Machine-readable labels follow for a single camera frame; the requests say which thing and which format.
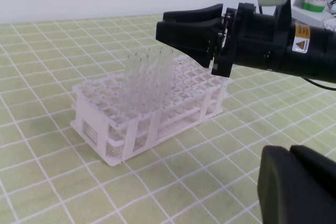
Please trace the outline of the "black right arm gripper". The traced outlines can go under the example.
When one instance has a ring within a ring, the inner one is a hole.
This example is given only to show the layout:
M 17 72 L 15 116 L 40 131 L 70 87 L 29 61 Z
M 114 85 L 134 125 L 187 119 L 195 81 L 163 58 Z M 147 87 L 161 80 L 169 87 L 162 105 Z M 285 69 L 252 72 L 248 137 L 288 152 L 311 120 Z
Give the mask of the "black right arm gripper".
M 204 68 L 214 58 L 212 74 L 217 76 L 229 77 L 233 65 L 239 65 L 335 82 L 335 32 L 293 20 L 285 6 L 277 7 L 274 15 L 259 14 L 247 3 L 228 8 L 224 18 L 222 11 L 223 4 L 216 4 L 165 12 L 156 26 L 156 40 Z

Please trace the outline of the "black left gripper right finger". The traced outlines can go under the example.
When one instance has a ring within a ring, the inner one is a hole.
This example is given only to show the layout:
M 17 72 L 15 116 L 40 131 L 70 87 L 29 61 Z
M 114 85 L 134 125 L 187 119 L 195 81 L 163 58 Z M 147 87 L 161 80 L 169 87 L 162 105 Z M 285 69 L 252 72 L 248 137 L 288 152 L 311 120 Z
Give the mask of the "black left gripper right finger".
M 335 162 L 303 145 L 293 145 L 290 152 L 303 165 L 309 175 L 335 198 Z

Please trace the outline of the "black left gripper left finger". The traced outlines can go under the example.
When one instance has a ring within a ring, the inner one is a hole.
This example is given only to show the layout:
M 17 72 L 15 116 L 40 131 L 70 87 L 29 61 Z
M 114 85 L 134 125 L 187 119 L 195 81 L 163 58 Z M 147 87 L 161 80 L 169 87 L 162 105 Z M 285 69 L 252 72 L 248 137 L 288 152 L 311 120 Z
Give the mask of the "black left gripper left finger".
M 290 152 L 262 149 L 257 193 L 263 223 L 335 223 L 332 198 Z

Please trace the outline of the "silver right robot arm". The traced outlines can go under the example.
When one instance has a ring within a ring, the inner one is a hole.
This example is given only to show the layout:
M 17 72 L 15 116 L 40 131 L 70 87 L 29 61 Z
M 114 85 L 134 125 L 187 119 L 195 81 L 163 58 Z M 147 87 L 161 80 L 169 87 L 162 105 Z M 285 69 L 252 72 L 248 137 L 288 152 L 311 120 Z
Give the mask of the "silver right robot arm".
M 156 39 L 229 77 L 233 65 L 335 83 L 335 32 L 292 19 L 291 0 L 166 12 Z

